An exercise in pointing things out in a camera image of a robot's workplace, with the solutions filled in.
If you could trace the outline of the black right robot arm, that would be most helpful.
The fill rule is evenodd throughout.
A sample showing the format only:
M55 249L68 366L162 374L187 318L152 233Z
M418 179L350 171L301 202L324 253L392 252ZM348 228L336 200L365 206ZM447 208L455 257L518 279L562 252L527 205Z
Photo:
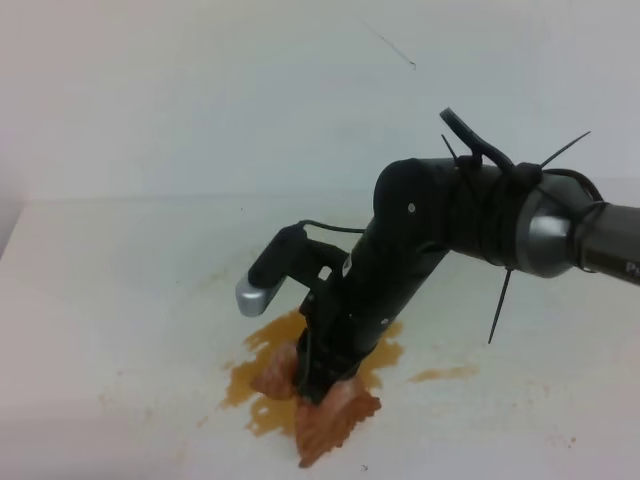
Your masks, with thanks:
M541 278L578 268L637 283L639 212L606 202L571 170L409 159L383 170L373 218L352 250L313 249L330 274L300 307L295 387L319 403L355 375L447 254Z

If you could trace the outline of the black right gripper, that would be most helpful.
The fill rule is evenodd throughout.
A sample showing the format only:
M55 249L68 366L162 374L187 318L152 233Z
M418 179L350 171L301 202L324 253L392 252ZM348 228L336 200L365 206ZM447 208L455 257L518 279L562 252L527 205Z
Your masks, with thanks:
M351 379L400 310L394 259L361 239L306 308L298 344L297 394L321 403L330 386Z

